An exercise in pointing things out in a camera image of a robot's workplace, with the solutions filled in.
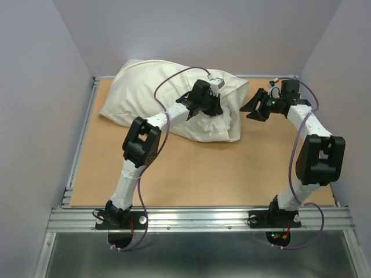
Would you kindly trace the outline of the cream pillowcase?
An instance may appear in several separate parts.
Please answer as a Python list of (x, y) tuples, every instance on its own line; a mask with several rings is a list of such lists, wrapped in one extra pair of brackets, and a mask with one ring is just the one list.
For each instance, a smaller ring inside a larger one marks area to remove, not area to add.
[[(223, 78), (220, 89), (221, 107), (231, 110), (230, 142), (241, 137), (239, 109), (249, 90), (249, 82), (221, 70), (210, 70), (215, 78)], [(134, 118), (149, 118), (169, 108), (183, 94), (190, 91), (198, 80), (206, 81), (202, 69), (164, 60), (128, 60), (114, 78), (100, 115), (114, 123), (129, 127)], [(171, 133), (196, 141), (187, 122), (175, 125)]]

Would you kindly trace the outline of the white pillow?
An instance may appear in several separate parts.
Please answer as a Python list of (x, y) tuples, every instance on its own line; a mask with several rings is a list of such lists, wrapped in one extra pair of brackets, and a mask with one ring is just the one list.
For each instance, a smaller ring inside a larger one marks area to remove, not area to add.
[(209, 116), (200, 112), (187, 121), (189, 131), (195, 135), (194, 139), (200, 142), (230, 142), (231, 110), (222, 106), (222, 114)]

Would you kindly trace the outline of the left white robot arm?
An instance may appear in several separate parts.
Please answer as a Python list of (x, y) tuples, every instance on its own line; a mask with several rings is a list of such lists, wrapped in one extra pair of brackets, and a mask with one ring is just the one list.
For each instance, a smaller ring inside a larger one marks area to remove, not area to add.
[(162, 133), (169, 133), (175, 125), (186, 122), (200, 112), (209, 116), (223, 113), (219, 90), (225, 82), (221, 78), (198, 79), (169, 108), (149, 118), (133, 120), (123, 142), (123, 168), (118, 185), (103, 212), (97, 217), (102, 222), (123, 228), (128, 224), (133, 195), (143, 171), (157, 158)]

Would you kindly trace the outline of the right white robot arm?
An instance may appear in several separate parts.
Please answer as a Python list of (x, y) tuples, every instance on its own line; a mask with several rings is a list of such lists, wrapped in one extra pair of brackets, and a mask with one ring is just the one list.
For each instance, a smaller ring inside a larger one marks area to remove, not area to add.
[(295, 78), (275, 78), (269, 90), (259, 88), (240, 110), (247, 118), (265, 122), (271, 114), (282, 114), (297, 129), (289, 161), (289, 186), (276, 195), (267, 210), (250, 210), (251, 228), (299, 228), (299, 208), (322, 186), (339, 179), (345, 152), (345, 139), (334, 136), (315, 116), (312, 106), (300, 96), (303, 83)]

